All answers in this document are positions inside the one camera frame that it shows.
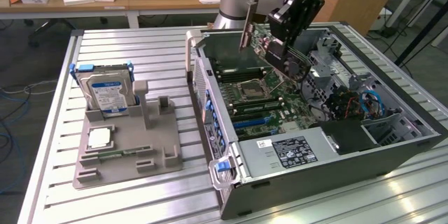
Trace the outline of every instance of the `power supply label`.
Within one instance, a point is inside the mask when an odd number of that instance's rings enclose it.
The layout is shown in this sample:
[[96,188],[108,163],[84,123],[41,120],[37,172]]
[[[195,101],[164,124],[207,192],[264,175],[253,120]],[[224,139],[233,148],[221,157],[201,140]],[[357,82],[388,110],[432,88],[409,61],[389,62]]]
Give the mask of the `power supply label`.
[[284,168],[292,168],[317,161],[317,157],[303,136],[272,142],[272,146]]

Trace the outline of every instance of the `floor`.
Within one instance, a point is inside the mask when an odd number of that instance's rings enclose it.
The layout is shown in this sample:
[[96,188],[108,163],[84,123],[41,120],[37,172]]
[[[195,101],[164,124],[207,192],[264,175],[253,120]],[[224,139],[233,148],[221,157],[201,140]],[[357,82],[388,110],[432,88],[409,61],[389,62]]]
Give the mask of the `floor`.
[[[413,0],[411,7],[423,0]],[[388,7],[395,9],[400,0],[389,0]],[[411,7],[404,10],[404,15],[408,13]],[[393,44],[393,51],[401,53],[424,27],[425,23],[436,13],[439,8],[431,6],[425,11],[423,17],[416,23],[415,27],[407,29],[407,36],[400,36]],[[169,15],[165,17],[147,16],[141,18],[143,27],[153,26],[189,26],[205,25],[207,22],[213,22],[215,15]],[[11,27],[0,30],[0,87],[13,84],[31,84],[43,80],[52,80],[59,77],[60,66],[64,59],[65,47],[71,31],[63,26],[57,25],[45,33],[40,42],[39,48],[29,48],[27,41],[23,39],[32,32],[32,30],[44,22],[44,20],[35,20],[33,27],[25,27],[21,20],[16,20]],[[71,19],[71,22],[79,29],[119,29],[127,28],[128,22],[123,17],[108,18],[108,24],[101,24],[99,18],[79,18]],[[421,45],[432,39],[432,37],[448,25],[448,17],[440,21],[437,27],[429,33],[428,38],[423,41]],[[369,33],[369,36],[379,38],[376,33]],[[388,39],[371,39],[372,44],[383,51],[387,49],[385,43],[393,41],[393,37]],[[429,93],[440,100],[444,105],[448,105],[448,89],[443,80],[448,79],[448,43],[444,41],[440,48],[428,46],[423,52],[411,61],[408,67],[412,71],[415,80],[429,91]],[[391,51],[387,52],[391,59],[395,58]],[[53,84],[37,86],[33,92],[51,90]],[[24,99],[25,94],[11,95],[15,99]],[[52,93],[31,96],[31,106],[28,113],[11,124],[9,128],[15,139],[20,145],[23,159],[19,157],[17,152],[12,152],[8,159],[0,164],[0,190],[13,183],[15,178],[23,173],[21,160],[24,161],[25,172],[23,178],[19,180],[16,187],[0,195],[0,223],[9,224],[17,222],[20,213],[23,197],[27,190],[28,179],[31,176],[33,161],[37,153],[40,137],[44,131],[48,110],[52,101]],[[9,101],[0,97],[0,115],[5,115],[9,111],[20,105],[17,101]],[[5,156],[8,149],[0,149],[0,160]]]

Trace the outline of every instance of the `gray 3d-printed holder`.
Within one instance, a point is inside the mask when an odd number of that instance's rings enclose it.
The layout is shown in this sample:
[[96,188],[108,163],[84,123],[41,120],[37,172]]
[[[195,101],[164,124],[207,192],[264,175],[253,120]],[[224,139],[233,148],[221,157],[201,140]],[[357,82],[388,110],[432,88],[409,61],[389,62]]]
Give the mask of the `gray 3d-printed holder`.
[[[129,115],[104,118],[100,110],[85,111],[73,187],[100,186],[183,168],[175,103],[168,96],[144,102],[147,81],[133,82],[140,104],[128,107]],[[88,147],[89,133],[111,131],[109,142]]]

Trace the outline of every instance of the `aluminum table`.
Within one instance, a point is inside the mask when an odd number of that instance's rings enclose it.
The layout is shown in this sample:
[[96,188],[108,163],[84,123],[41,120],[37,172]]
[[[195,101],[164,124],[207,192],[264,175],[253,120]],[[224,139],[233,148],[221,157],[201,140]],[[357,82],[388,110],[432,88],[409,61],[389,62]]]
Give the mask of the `aluminum table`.
[[[355,30],[340,23],[319,25],[335,25],[448,126],[447,108]],[[185,32],[200,28],[205,27],[73,32],[19,223],[448,223],[447,140],[385,176],[245,217],[220,220],[184,70]],[[349,51],[343,52],[343,58],[356,73],[367,71]],[[76,190],[72,179],[85,100],[68,75],[68,65],[115,64],[125,60],[135,64],[135,79],[148,81],[147,100],[161,94],[173,98],[184,169]]]

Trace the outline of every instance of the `blue cable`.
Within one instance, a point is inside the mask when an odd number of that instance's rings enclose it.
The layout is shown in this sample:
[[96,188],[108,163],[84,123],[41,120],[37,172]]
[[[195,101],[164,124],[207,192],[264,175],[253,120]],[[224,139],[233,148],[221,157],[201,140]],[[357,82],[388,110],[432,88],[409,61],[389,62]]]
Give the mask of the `blue cable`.
[[17,151],[17,154],[19,154],[19,160],[20,160],[20,164],[21,164],[21,172],[20,172],[20,175],[17,176],[16,180],[5,187],[0,190],[0,194],[3,194],[5,191],[8,191],[9,189],[12,189],[17,184],[19,182],[21,181],[24,175],[25,175],[25,162],[24,162],[24,159],[23,159],[23,154],[21,154],[21,150],[20,150],[20,147],[19,147],[19,144],[15,140],[13,137],[11,137],[8,134],[4,134],[4,133],[0,133],[1,136],[5,136],[7,138],[9,138],[11,140],[11,144],[15,146],[16,148],[16,151]]
[[373,90],[365,90],[363,91],[363,93],[359,95],[359,103],[361,104],[361,108],[365,112],[369,112],[368,108],[365,107],[364,105],[364,98],[363,98],[363,94],[371,94],[376,97],[376,100],[377,100],[377,103],[379,103],[379,106],[381,108],[381,114],[384,115],[385,114],[385,109],[384,109],[384,104],[381,102],[381,97],[379,95],[379,93],[376,93]]
[[15,99],[11,98],[8,96],[5,96],[4,94],[0,94],[0,97],[3,97],[4,99],[9,100],[9,101],[15,101],[15,102],[24,102],[25,103],[25,109],[23,110],[20,116],[17,116],[15,119],[12,119],[11,121],[5,122],[7,125],[9,125],[11,123],[16,122],[19,119],[23,118],[23,116],[28,113],[28,109],[29,109],[29,102],[27,100],[21,100],[21,99]]

